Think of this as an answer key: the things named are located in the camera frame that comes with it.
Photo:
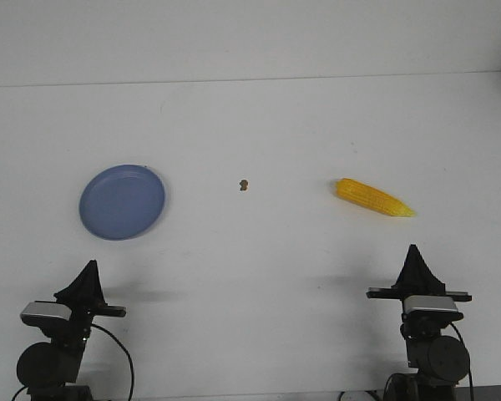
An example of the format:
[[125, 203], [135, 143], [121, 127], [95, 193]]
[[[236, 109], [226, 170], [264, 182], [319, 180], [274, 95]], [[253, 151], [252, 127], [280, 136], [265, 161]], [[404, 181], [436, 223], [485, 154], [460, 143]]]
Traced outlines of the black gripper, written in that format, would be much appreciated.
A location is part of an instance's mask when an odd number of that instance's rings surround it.
[[78, 276], [64, 289], [55, 292], [56, 302], [70, 307], [68, 328], [72, 334], [89, 333], [95, 317], [126, 316], [126, 308], [106, 304], [96, 260], [90, 260]]
[[410, 296], [450, 297], [454, 301], [471, 301], [468, 292], [446, 292], [445, 284], [439, 281], [423, 260], [415, 244], [411, 244], [396, 282], [390, 288], [369, 287], [369, 299], [404, 300]]

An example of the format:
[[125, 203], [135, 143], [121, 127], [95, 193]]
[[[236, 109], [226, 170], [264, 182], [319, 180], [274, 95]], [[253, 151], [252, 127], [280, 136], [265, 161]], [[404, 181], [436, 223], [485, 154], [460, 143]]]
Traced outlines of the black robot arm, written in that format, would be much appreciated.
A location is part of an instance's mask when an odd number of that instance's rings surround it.
[[124, 317], [126, 308], [109, 305], [99, 279], [98, 263], [91, 260], [52, 301], [30, 302], [20, 313], [23, 324], [40, 329], [47, 342], [27, 347], [18, 359], [16, 374], [31, 400], [92, 400], [88, 385], [77, 385], [87, 341], [95, 328], [112, 338], [124, 352], [130, 371], [127, 399], [135, 385], [129, 350], [95, 317]]
[[442, 334], [457, 329], [463, 319], [459, 302], [468, 292], [452, 292], [437, 279], [414, 244], [410, 245], [397, 280], [389, 288], [370, 287], [369, 299], [398, 300], [402, 304], [400, 333], [407, 365], [413, 373], [393, 373], [382, 391], [383, 400], [455, 400], [456, 386], [472, 380], [471, 358], [462, 335]]

